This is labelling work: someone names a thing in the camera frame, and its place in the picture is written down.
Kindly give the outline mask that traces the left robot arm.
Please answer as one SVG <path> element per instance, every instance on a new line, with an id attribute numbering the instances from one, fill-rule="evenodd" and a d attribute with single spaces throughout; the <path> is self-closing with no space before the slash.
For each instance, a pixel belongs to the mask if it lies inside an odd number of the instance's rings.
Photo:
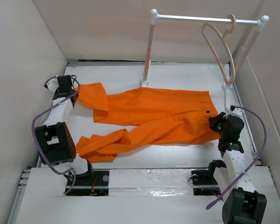
<path id="1" fill-rule="evenodd" d="M 44 87 L 54 93 L 52 106 L 32 123 L 32 133 L 39 148 L 41 161 L 54 172 L 73 178 L 84 185 L 93 183 L 95 174 L 90 162 L 80 157 L 67 127 L 80 90 L 75 75 L 57 76 L 47 80 Z"/>

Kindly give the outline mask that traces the orange trousers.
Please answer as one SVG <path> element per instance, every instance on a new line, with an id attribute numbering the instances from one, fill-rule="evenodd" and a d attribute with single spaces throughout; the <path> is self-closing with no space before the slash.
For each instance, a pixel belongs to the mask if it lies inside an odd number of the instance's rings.
<path id="1" fill-rule="evenodd" d="M 208 91 L 140 87 L 108 95 L 101 83 L 83 84 L 78 101 L 96 123 L 120 125 L 108 135 L 81 137 L 76 149 L 89 162 L 113 161 L 145 145 L 203 144 L 217 140 L 209 127 L 217 110 Z"/>

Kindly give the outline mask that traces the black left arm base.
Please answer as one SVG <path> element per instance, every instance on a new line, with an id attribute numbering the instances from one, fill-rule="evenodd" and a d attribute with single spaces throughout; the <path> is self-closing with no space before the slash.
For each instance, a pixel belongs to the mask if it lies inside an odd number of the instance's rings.
<path id="1" fill-rule="evenodd" d="M 76 176 L 73 183 L 73 174 L 70 172 L 64 175 L 67 180 L 65 194 L 67 196 L 108 196 L 109 195 L 109 176 L 108 169 L 93 169 L 92 164 L 87 162 L 88 170 Z"/>

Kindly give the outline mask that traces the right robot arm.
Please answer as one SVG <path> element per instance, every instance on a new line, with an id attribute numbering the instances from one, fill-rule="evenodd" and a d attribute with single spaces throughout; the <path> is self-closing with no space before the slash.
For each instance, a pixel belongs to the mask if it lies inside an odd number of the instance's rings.
<path id="1" fill-rule="evenodd" d="M 241 109 L 221 112 L 209 119 L 210 129 L 219 134 L 218 150 L 222 159 L 213 160 L 206 172 L 210 183 L 218 184 L 220 196 L 209 205 L 223 201 L 222 220 L 225 224 L 260 224 L 266 209 L 266 196 L 254 187 L 245 164 L 244 148 L 239 140 L 244 122 Z"/>

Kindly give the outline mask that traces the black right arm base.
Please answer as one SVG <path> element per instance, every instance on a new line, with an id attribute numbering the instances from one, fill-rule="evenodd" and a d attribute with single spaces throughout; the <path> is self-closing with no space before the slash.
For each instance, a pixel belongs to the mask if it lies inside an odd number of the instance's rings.
<path id="1" fill-rule="evenodd" d="M 221 191 L 214 178 L 215 168 L 226 168 L 222 160 L 213 160 L 207 169 L 191 170 L 188 183 L 193 186 L 194 196 L 220 196 Z"/>

